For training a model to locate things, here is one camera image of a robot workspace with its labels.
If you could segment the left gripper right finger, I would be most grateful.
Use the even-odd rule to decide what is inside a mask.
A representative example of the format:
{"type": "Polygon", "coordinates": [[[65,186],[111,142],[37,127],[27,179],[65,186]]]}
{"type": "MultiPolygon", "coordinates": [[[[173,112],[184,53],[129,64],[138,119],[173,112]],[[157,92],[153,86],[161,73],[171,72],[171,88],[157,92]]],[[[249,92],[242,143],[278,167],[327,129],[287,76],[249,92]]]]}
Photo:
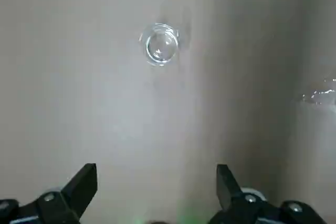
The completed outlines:
{"type": "Polygon", "coordinates": [[[326,223],[306,203],[287,200],[275,206],[259,191],[241,188],[225,164],[216,166],[216,195],[221,210],[210,223],[326,223]]]}

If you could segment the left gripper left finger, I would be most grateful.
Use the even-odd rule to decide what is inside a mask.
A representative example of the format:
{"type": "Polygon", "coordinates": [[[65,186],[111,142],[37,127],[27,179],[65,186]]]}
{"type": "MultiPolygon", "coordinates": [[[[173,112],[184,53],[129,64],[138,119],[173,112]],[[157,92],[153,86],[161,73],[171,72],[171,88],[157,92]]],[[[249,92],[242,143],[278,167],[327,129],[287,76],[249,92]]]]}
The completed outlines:
{"type": "Polygon", "coordinates": [[[28,204],[2,199],[1,223],[80,223],[97,190],[97,166],[87,163],[61,190],[48,191],[28,204]]]}

